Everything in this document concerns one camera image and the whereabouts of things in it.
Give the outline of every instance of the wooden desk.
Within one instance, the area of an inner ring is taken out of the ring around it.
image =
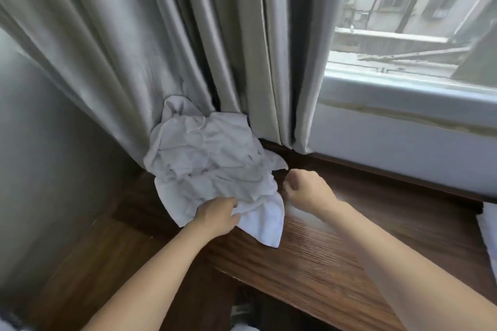
[[[481,203],[294,152],[282,155],[291,168],[317,171],[339,197],[497,303],[497,286],[475,218]],[[279,184],[285,174],[275,172]],[[320,220],[291,207],[286,211],[278,249],[235,228],[212,241],[202,251],[204,259],[344,331],[404,329],[340,238]],[[123,194],[114,217],[165,243],[178,231],[149,174]]]

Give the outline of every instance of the hand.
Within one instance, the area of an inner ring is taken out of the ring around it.
[[[292,169],[283,182],[283,195],[298,209],[320,217],[321,212],[337,201],[332,189],[315,171]]]
[[[240,214],[231,215],[237,206],[237,199],[214,198],[208,200],[197,209],[192,224],[197,225],[207,240],[230,232],[240,221]]]

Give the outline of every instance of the curtain fold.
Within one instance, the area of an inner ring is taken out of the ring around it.
[[[0,0],[0,25],[140,164],[164,99],[309,152],[342,0]]]

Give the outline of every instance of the left hand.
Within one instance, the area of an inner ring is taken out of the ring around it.
[[[197,225],[208,240],[227,234],[240,221],[240,214],[231,215],[237,202],[235,197],[208,200],[198,207],[191,223]]]

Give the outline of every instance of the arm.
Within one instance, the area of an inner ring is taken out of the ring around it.
[[[202,204],[195,219],[138,270],[93,316],[83,331],[156,331],[193,259],[213,238],[232,230],[236,198]]]
[[[297,208],[330,224],[409,331],[497,328],[497,306],[339,201],[317,173],[291,170],[283,183]]]

